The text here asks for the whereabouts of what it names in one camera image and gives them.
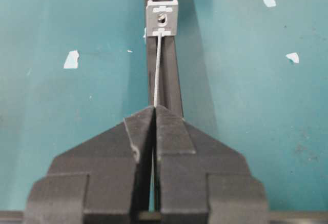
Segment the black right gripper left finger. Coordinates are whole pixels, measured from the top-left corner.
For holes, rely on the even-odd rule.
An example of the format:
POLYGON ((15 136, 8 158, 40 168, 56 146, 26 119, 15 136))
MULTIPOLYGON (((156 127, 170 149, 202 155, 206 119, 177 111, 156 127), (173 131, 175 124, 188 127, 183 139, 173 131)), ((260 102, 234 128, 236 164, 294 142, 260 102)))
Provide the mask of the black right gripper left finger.
POLYGON ((25 223, 133 223, 149 202, 154 109, 56 156, 29 193, 25 223))

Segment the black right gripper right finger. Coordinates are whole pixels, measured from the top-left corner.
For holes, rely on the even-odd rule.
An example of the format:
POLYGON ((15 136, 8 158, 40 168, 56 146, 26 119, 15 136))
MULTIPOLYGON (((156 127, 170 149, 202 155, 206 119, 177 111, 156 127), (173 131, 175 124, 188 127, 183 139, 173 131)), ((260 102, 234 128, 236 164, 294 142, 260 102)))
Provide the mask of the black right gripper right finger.
POLYGON ((268 223, 263 184, 242 154, 163 106, 156 135, 162 223, 268 223))

